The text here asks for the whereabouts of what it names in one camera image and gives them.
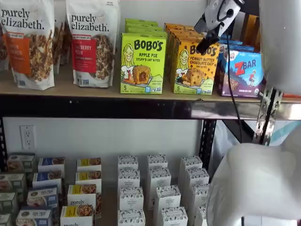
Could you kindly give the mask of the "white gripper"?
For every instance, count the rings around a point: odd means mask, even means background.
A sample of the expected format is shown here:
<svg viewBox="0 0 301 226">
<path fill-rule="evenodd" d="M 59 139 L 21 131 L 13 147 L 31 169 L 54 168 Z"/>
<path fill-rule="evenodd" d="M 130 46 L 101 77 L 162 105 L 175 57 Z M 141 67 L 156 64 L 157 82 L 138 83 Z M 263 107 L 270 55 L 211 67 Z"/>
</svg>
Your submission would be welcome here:
<svg viewBox="0 0 301 226">
<path fill-rule="evenodd" d="M 201 19 L 207 31 L 197 45 L 197 50 L 207 50 L 210 45 L 219 41 L 220 37 L 234 21 L 244 5 L 244 0 L 209 0 Z"/>
</svg>

